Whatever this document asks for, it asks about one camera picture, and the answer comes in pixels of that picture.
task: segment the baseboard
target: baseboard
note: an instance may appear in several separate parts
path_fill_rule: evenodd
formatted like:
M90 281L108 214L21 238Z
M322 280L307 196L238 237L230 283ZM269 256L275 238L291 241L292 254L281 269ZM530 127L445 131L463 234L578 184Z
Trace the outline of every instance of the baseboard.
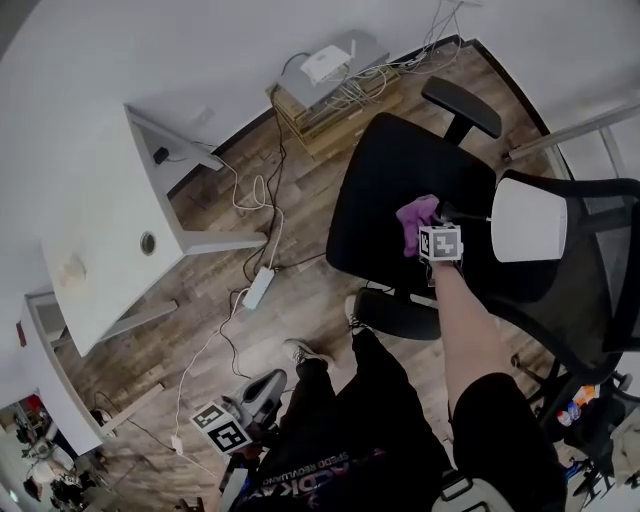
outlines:
M542 117L540 117L540 114L538 114L538 111L531 104L531 102L529 101L529 98L527 98L524 91L520 89L518 84L516 84L513 78L511 78L509 73L507 73L507 71L502 67L502 65L498 62L498 60L491 54L489 50L487 50L487 48L480 41L478 41L477 39L469 39L468 41L465 41L459 35L454 34L452 36L440 39L435 43L432 43L430 46L427 47L427 49L428 50L437 49L449 43L459 44L461 48L464 48L466 46L473 46L478 51L478 53L480 53L480 55L482 55L486 59L486 61L493 68L493 70L496 73L498 73L500 78L502 78L504 83L507 85L507 87L509 87L511 92L513 92L515 97L518 98L518 101L524 107L525 111L527 112L527 114L529 115L529 117L531 118L534 125L536 126L538 131L541 133L541 135L549 134L549 128L547 128L547 125L542 120ZM421 51L422 51L422 48L418 48L416 50L413 50L412 52L402 55L401 57L398 57L392 62L398 63L404 60L412 59L416 57ZM221 156L225 151L231 148L234 144L240 142L244 137L246 137L249 133L251 133L253 130L258 128L262 123L264 123L265 121L273 117L273 114L274 114L273 108L269 108L268 110L260 114L258 117L256 117L253 121L251 121L246 126L244 126L242 129L234 133L225 142L223 142L220 146L218 146L215 149L215 151L213 151L211 154ZM180 190L186 187L187 184L189 184L196 176L198 176L202 171L206 169L207 167L205 167L204 165L198 164L197 166L195 166L191 171L189 171L186 174L184 178L182 178L169 191L169 193L167 194L169 199L174 197L178 192L180 192Z

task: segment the wooden floor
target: wooden floor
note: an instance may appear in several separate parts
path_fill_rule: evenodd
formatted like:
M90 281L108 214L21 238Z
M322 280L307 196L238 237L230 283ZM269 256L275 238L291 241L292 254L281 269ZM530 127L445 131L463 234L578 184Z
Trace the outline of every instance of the wooden floor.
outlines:
M440 62L449 60L455 50L453 44L441 49ZM423 66L420 71L429 69ZM475 49L463 48L455 64L435 75L469 89L501 115L504 128L499 140L472 130L462 144L498 173L503 170L500 155L507 148L539 135L516 97ZM426 76L420 75L403 77L405 99L395 113L442 135L452 116L421 98L420 89L425 79ZM278 197L278 204L286 214L277 256L280 264L324 251L334 204L351 156L351 151L345 151L317 164L291 133L287 132L285 139L288 158ZM253 177L269 175L279 160L273 119L255 129L223 157L240 172L242 193L239 195L248 198ZM516 167L531 174L548 172L542 158L519 162ZM198 175L172 200L184 228L266 229L270 212L267 209L238 212L230 205L232 187L233 175L225 170ZM162 442L170 444L182 373L229 314L230 290L247 286L242 262L249 254L250 251L236 251L187 258L136 306L176 299L180 305L178 311L165 320L97 346L84 359L72 344L60 349L62 364L85 403L92 407L94 393L102 391L122 408L155 383L162 382L167 390L133 419ZM295 383L294 366L282 356L280 345L287 338L302 338L336 358L337 368L331 377L335 388L342 388L355 369L343 302L363 284L332 269L323 258L279 273L259 309L240 311L225 329L240 351L241 370L256 375L280 367L289 374L290 384ZM538 367L548 364L550 356L537 342L504 321L500 327L513 352L519 352L523 362L534 362ZM425 416L438 438L448 438L441 343L381 338L409 373ZM524 390L532 389L530 381L515 372L514 375ZM220 336L212 337L184 382L179 420L185 453L218 475L217 478L179 458L128 423L118 429L116 439L105 443L104 451L110 459L110 473L105 478L115 485L131 510L168 511L180 497L202 496L208 504L217 499L216 484L224 471L224 461L189 426L188 416L207 401L229 394L242 384L244 379L231 372L231 349ZM97 398L99 406L113 411L101 396ZM140 463L140 456L146 457L144 463Z

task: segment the black sleeve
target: black sleeve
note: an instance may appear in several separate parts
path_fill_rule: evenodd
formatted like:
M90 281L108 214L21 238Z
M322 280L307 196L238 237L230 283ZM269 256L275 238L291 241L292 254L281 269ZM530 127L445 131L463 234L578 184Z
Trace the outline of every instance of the black sleeve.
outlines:
M461 473L486 480L514 510L564 511L567 488L558 454L509 375L486 375L464 391L453 436Z

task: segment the sneaker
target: sneaker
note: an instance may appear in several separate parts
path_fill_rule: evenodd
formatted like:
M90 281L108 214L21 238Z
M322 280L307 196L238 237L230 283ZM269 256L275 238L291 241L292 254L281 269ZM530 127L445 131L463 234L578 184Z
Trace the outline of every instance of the sneaker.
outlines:
M363 329L366 329L366 325L363 324L360 320L356 318L356 315L353 312L356 309L356 296L349 295L344 301L344 314L347 317L347 322L349 322L349 330L351 334L355 335L361 332Z
M333 370L335 361L333 357L324 354L316 354L309 346L301 340L286 340L282 344L282 350L296 366L302 364L307 359L320 359L327 363L327 371Z

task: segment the table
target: table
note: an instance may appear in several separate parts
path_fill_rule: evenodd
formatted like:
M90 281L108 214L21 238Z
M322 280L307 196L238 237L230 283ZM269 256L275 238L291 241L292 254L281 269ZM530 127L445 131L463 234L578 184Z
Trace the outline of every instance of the table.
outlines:
M109 432L147 405L164 390L164 387L157 384L100 427L60 365L38 315L38 304L43 299L48 300L51 297L53 292L25 296L20 325L26 345L22 347L20 357L27 378L37 389L47 412L71 447L78 455L82 455L100 446Z
M57 302L80 355L105 338L174 310L165 303L114 324L183 257L259 247L263 233L185 231L154 181L141 127L182 143L195 161L219 161L122 105L74 155L74 179L42 240Z

